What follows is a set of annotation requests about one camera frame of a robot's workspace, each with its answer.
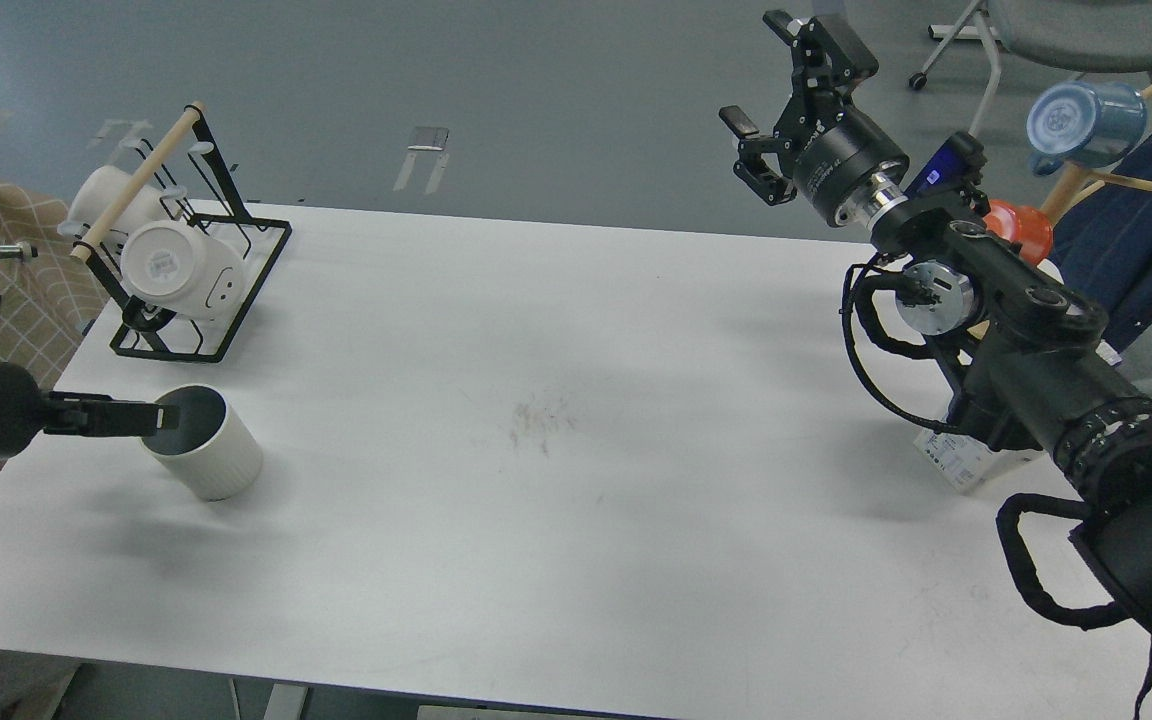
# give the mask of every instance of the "black metal rack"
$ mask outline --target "black metal rack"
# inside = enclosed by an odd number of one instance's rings
[[[169,215],[179,217],[200,232],[238,250],[247,266],[247,276],[251,278],[247,296],[243,297],[236,313],[222,323],[184,318],[170,310],[147,305],[141,297],[128,295],[116,274],[118,256],[122,252],[126,238],[115,241],[113,236],[106,236],[108,240],[101,242],[99,247],[92,247],[83,240],[82,234],[78,234],[74,236],[77,238],[74,245],[88,248],[91,252],[86,260],[88,268],[122,309],[122,324],[109,341],[109,348],[113,348],[115,355],[145,357],[151,361],[219,363],[229,350],[238,327],[247,319],[248,310],[251,310],[252,302],[265,285],[265,279],[270,276],[270,270],[273,268],[279,255],[282,255],[283,247],[291,236],[291,223],[288,220],[255,218],[247,210],[242,197],[238,196],[238,189],[234,185],[229,167],[220,156],[215,137],[211,135],[207,120],[202,113],[198,113],[192,129],[197,142],[187,152],[189,162],[212,197],[220,202],[223,214],[198,213],[188,197],[179,192],[183,188],[179,185],[166,164],[154,173],[157,184],[165,191],[159,202]],[[143,160],[147,158],[147,152],[154,151],[154,146],[150,141],[142,138],[132,150]],[[198,158],[204,160],[206,167],[198,162]],[[170,197],[173,192],[177,192],[179,196]],[[90,227],[84,225],[84,233],[86,229]]]

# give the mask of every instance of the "gray floor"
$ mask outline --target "gray floor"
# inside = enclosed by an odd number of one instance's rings
[[[968,124],[986,82],[979,46],[960,44],[923,92],[905,88],[933,47],[927,23],[950,23],[963,3],[847,5],[882,63],[856,103],[915,164]],[[770,127],[785,103],[788,58],[760,22],[767,8],[0,0],[0,179],[68,199],[126,130],[100,141],[106,120],[147,120],[157,137],[197,99],[250,200],[864,241],[854,228],[829,232],[804,202],[767,209],[732,176],[719,106],[740,104]],[[1037,205],[1051,188],[1025,168],[1023,123],[1034,97],[1066,77],[1005,55],[980,132],[991,196]],[[450,129],[447,174],[431,195],[429,159],[393,190],[416,126]],[[243,717],[259,717],[270,683],[241,680],[238,690]],[[416,705],[321,689],[309,717],[415,717]],[[223,679],[103,665],[78,675],[59,717],[229,715]]]

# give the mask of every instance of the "chair leg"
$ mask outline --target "chair leg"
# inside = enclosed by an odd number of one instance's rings
[[[975,14],[975,23],[977,23],[977,29],[979,29],[982,36],[990,31],[990,24],[984,18],[984,14]],[[984,41],[983,45],[984,54],[990,60],[990,83],[984,88],[984,97],[980,99],[980,105],[977,106],[977,114],[972,118],[972,127],[968,128],[968,131],[973,137],[977,137],[980,131],[984,114],[990,108],[990,104],[993,103],[993,96],[998,92],[998,79],[1002,78],[1002,59],[998,55],[998,46],[993,41]]]
[[[980,5],[984,5],[984,1],[986,0],[970,1],[968,8],[963,10],[963,14],[958,15],[958,18],[955,20],[954,26],[950,28],[950,32],[946,33],[945,38],[940,41],[940,44],[935,46],[935,50],[932,51],[932,56],[929,58],[927,61],[925,61],[925,63],[923,63],[923,69],[919,69],[919,73],[924,74],[924,76],[925,74],[931,73],[932,65],[935,65],[937,60],[941,59],[941,55],[945,54],[946,47],[950,46],[952,41],[954,41],[954,38],[958,36],[961,29],[963,29],[963,26],[968,24],[968,21],[972,17],[972,15],[980,9]],[[980,32],[983,32],[980,37],[992,37],[992,35],[990,35],[988,26],[984,28],[983,31]]]

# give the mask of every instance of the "white table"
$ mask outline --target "white table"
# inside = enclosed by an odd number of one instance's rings
[[[214,384],[264,473],[204,503],[132,439],[38,437],[0,477],[0,649],[631,715],[1128,714],[1146,634],[1038,619],[998,550],[1002,498],[1070,495],[1048,462],[954,495],[851,378],[867,247],[260,210],[296,234],[223,364],[116,357],[106,311],[58,387]]]

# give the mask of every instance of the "sticker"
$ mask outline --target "sticker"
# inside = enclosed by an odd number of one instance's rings
[[[145,273],[157,283],[166,285],[174,281],[179,272],[177,256],[170,250],[154,250],[145,260]]]
[[[1059,99],[1043,108],[1043,118],[1038,128],[1039,141],[1047,145],[1059,146],[1061,143],[1076,142],[1083,135],[1083,111],[1071,100]]]

